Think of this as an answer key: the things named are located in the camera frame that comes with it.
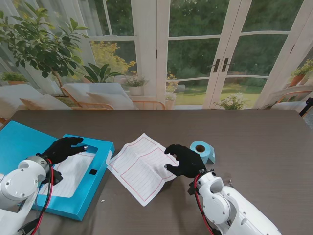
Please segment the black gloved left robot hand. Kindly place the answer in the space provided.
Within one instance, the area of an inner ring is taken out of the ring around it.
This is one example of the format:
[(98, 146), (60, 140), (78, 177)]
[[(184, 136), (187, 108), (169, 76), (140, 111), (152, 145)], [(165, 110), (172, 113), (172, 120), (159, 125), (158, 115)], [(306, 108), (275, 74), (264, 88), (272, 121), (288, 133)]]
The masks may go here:
[(47, 150), (43, 153), (37, 153), (39, 156), (52, 165), (63, 162), (67, 157), (76, 155), (88, 150), (87, 145), (80, 145), (83, 142), (81, 137), (64, 137), (56, 140)]

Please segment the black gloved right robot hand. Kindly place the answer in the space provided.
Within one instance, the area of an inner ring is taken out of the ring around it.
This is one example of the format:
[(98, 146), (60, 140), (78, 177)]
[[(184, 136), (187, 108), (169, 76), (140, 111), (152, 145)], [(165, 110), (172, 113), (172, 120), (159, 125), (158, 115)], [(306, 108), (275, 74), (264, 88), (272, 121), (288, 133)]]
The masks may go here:
[(165, 165), (165, 168), (175, 176), (195, 178), (197, 175), (207, 171), (200, 155), (185, 146), (172, 144), (165, 149), (164, 153), (176, 156), (176, 160), (179, 163), (178, 166)]

